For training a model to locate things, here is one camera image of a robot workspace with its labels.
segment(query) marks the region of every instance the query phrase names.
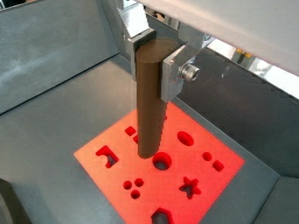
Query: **screw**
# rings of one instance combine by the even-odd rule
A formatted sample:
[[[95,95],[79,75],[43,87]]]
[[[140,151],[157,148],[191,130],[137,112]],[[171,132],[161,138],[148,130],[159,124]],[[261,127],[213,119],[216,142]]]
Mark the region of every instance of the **screw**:
[[[181,77],[188,81],[193,82],[199,76],[200,69],[193,64],[185,64],[181,68]]]

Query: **red foam board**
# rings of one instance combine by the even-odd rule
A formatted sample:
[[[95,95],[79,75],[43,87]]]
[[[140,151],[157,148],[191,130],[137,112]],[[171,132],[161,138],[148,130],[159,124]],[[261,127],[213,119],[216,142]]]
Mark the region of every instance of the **red foam board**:
[[[168,104],[152,158],[137,156],[136,110],[76,152],[99,190],[128,224],[199,223],[244,164],[243,158]]]

